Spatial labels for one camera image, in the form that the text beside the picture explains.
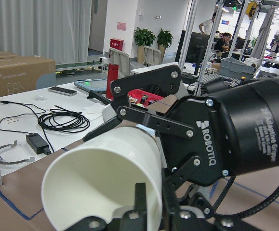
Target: white curtain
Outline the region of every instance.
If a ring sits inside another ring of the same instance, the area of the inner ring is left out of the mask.
[[[0,51],[86,62],[91,0],[0,0]]]

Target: red bottle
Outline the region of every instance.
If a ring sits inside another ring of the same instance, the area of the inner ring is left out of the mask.
[[[108,99],[112,97],[112,93],[110,91],[110,83],[115,79],[118,79],[118,69],[119,69],[119,65],[117,64],[109,64],[108,66],[107,87],[106,87],[106,98]]]

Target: office chair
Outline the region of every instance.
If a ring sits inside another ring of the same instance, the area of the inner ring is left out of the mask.
[[[162,64],[162,52],[158,49],[144,46],[145,49],[145,60],[143,65],[154,66]]]
[[[130,63],[130,57],[127,53],[110,47],[109,57],[111,63],[119,65],[119,78],[131,75],[131,68],[134,69],[135,67]]]

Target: screw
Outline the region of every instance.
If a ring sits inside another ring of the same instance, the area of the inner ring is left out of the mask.
[[[199,159],[195,159],[195,160],[193,161],[193,164],[194,164],[195,166],[200,165],[200,160],[199,160]]]
[[[234,222],[229,218],[223,218],[221,220],[221,224],[225,227],[228,227],[228,228],[234,226]]]
[[[208,107],[212,107],[212,106],[213,106],[213,100],[212,100],[212,99],[207,99],[207,100],[206,100],[206,105],[207,105]]]
[[[222,171],[222,174],[223,174],[223,176],[227,176],[229,174],[229,172],[228,172],[228,170],[225,169]]]
[[[120,87],[115,87],[114,91],[115,91],[115,93],[119,93],[121,91],[121,88]]]
[[[130,219],[137,219],[137,218],[139,218],[139,215],[138,215],[137,212],[131,212],[131,213],[129,214],[129,218],[130,218]]]
[[[173,77],[173,78],[177,78],[177,77],[178,77],[178,72],[173,71],[173,72],[172,72],[172,77]]]
[[[192,136],[194,136],[194,132],[191,131],[191,130],[188,130],[188,131],[186,132],[186,135],[187,135],[188,137],[192,137]]]
[[[184,219],[189,219],[189,218],[191,218],[191,214],[188,211],[184,210],[184,211],[180,212],[180,217],[184,218]]]
[[[120,115],[125,116],[126,115],[126,110],[125,109],[121,109],[120,110]]]
[[[91,221],[89,223],[89,228],[97,228],[100,226],[100,223],[97,220]]]
[[[203,211],[205,214],[209,214],[210,213],[210,209],[209,208],[205,208],[205,210]]]

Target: plant pot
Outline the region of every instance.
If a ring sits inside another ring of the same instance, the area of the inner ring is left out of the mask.
[[[158,49],[162,52],[162,60],[164,59],[164,54],[166,51],[166,48],[163,45],[159,45]]]
[[[145,60],[145,49],[144,46],[137,47],[137,62],[142,64]]]

